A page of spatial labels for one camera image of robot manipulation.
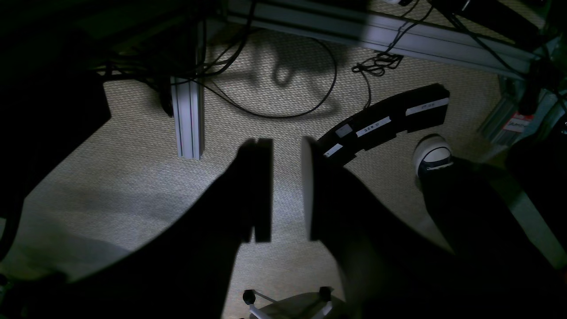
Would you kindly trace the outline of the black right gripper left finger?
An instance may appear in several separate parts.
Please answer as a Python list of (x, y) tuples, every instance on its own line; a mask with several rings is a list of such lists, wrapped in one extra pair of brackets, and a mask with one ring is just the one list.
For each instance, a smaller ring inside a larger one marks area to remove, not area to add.
[(218, 319), (239, 247), (271, 239), (273, 141), (251, 139), (154, 240), (70, 289), (69, 319)]

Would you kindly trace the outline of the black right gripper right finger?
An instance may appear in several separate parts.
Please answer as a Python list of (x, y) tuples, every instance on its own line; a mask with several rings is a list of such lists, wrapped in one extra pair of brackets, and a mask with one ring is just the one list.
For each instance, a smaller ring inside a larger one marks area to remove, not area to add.
[(564, 319), (565, 280), (489, 181), (454, 162), (447, 182), (422, 190), (448, 252), (303, 138), (308, 235), (338, 264), (348, 318)]

